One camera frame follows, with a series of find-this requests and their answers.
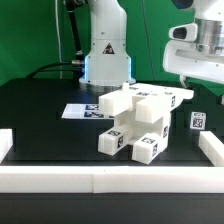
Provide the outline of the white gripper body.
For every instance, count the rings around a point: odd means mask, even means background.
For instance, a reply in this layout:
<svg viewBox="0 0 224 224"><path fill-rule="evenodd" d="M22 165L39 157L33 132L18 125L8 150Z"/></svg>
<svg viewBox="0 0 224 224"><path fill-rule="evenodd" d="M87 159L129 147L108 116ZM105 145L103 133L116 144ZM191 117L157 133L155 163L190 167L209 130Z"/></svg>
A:
<svg viewBox="0 0 224 224"><path fill-rule="evenodd" d="M166 72L224 84L224 56L205 55L194 43L171 40L163 56Z"/></svg>

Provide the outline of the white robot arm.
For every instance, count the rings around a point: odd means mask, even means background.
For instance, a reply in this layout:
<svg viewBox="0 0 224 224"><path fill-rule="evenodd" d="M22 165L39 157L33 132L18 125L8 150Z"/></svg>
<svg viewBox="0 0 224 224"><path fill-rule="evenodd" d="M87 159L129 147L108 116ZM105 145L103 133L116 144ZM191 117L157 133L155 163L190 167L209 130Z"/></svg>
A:
<svg viewBox="0 0 224 224"><path fill-rule="evenodd" d="M131 59L126 53L127 14L118 0L64 0L73 31L76 59L84 86L118 87L133 83ZM172 27L163 56L165 71L180 76L180 83L196 78L224 84L224 0L171 0L179 10L192 11L194 21ZM91 14L91 50L84 55L76 8L88 4Z"/></svg>

